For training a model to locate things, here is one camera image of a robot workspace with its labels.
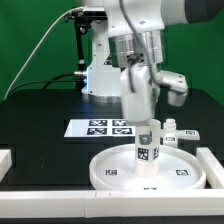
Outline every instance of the small white block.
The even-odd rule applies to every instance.
[[[197,148],[197,159],[213,189],[224,189],[224,168],[208,148]]]
[[[12,166],[10,150],[0,150],[0,182]]]

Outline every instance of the black tabletop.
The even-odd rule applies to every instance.
[[[156,119],[174,118],[178,129],[196,129],[201,140],[180,141],[179,147],[195,154],[209,147],[224,161],[222,136],[224,108],[201,90],[191,90],[183,107],[167,104],[162,91]],[[133,143],[133,137],[64,138],[70,119],[120,119],[120,104],[82,99],[75,90],[24,90],[0,104],[0,150],[12,150],[13,165],[0,191],[92,190],[89,163],[100,151]],[[0,223],[223,223],[223,217],[146,217],[104,219],[0,220]]]

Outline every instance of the black cable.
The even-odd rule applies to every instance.
[[[42,89],[46,89],[48,86],[50,86],[55,80],[59,80],[65,77],[70,77],[70,76],[74,76],[74,73],[66,73],[66,74],[62,74],[59,76],[56,76],[55,78],[51,79],[50,81],[48,81],[43,87]]]
[[[58,80],[51,80],[51,83],[67,83],[67,82],[76,82],[77,80],[68,80],[68,81],[58,81]],[[21,87],[24,86],[28,86],[28,85],[35,85],[35,84],[43,84],[43,83],[49,83],[49,81],[37,81],[37,82],[27,82],[21,85],[18,85],[16,87],[14,87],[13,89],[11,89],[11,91],[9,92],[9,96],[12,95],[16,90],[20,89]]]

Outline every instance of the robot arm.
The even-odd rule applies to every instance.
[[[113,66],[126,68],[121,77],[124,118],[133,123],[152,119],[160,86],[170,89],[170,104],[182,105],[187,96],[185,78],[157,69],[163,61],[160,30],[170,24],[211,20],[224,6],[224,0],[81,2],[94,6],[92,10],[97,11],[99,6],[105,9]]]

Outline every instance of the green screen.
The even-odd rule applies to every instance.
[[[75,0],[0,0],[0,100],[50,25]],[[193,88],[207,91],[224,105],[224,10],[211,22],[169,26],[162,69],[182,73]],[[91,35],[83,38],[87,64]],[[73,22],[61,20],[37,51],[16,85],[45,81],[77,69]],[[41,88],[42,85],[28,88]],[[74,88],[53,84],[51,88]]]

